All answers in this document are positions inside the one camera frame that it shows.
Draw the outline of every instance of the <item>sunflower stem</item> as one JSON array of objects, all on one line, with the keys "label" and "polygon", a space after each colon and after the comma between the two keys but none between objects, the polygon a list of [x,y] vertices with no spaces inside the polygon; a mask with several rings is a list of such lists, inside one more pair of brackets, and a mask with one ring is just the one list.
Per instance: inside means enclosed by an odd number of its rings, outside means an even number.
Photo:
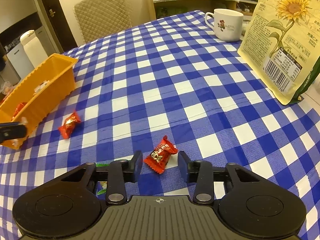
[{"label": "sunflower stem", "polygon": [[271,51],[270,53],[270,58],[272,58],[273,54],[275,54],[275,52],[277,51],[277,49],[279,49],[279,44],[282,41],[282,39],[284,38],[284,36],[286,35],[286,33],[294,26],[295,21],[292,19],[292,23],[290,24],[290,26],[288,28],[286,28],[286,30],[284,32],[282,32],[282,35],[279,39],[279,41],[277,42],[276,46],[274,47],[274,49]]}]

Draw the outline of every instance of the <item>tablecloth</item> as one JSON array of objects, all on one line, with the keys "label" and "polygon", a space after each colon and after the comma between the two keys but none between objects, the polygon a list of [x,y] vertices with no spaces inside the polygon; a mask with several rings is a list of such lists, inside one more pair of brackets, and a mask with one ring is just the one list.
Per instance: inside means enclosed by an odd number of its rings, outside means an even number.
[{"label": "tablecloth", "polygon": [[[298,195],[307,219],[299,236],[319,239],[320,117],[305,101],[282,106],[194,11],[114,34],[66,53],[79,59],[76,89],[20,151],[0,148],[0,235],[17,239],[14,201],[85,162],[146,157],[164,135],[192,160],[239,163]],[[74,110],[72,137],[58,127]],[[172,155],[158,175],[143,165],[128,195],[193,194]]]}]

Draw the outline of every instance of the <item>chair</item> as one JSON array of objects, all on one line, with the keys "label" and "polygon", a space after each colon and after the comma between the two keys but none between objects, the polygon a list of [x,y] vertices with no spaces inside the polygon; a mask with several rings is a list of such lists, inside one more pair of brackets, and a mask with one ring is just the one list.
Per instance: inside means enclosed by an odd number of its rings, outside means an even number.
[{"label": "chair", "polygon": [[83,0],[74,10],[85,43],[132,27],[127,0]]}]

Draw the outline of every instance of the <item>dark brown door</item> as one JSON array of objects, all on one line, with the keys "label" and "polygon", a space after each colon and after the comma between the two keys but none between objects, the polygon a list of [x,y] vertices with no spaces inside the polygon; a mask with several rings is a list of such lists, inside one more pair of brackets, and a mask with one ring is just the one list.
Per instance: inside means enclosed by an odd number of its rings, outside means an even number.
[{"label": "dark brown door", "polygon": [[63,50],[77,47],[59,0],[42,0],[42,3]]}]

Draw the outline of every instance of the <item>metal screw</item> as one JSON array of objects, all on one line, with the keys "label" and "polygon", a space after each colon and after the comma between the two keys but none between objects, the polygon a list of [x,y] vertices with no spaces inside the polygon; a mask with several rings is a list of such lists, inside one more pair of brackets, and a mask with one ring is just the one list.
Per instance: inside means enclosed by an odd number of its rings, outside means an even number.
[{"label": "metal screw", "polygon": [[111,201],[117,202],[123,200],[124,196],[119,193],[113,193],[108,197]]},{"label": "metal screw", "polygon": [[211,196],[209,194],[201,193],[196,196],[196,199],[199,201],[209,201],[211,200]]}]

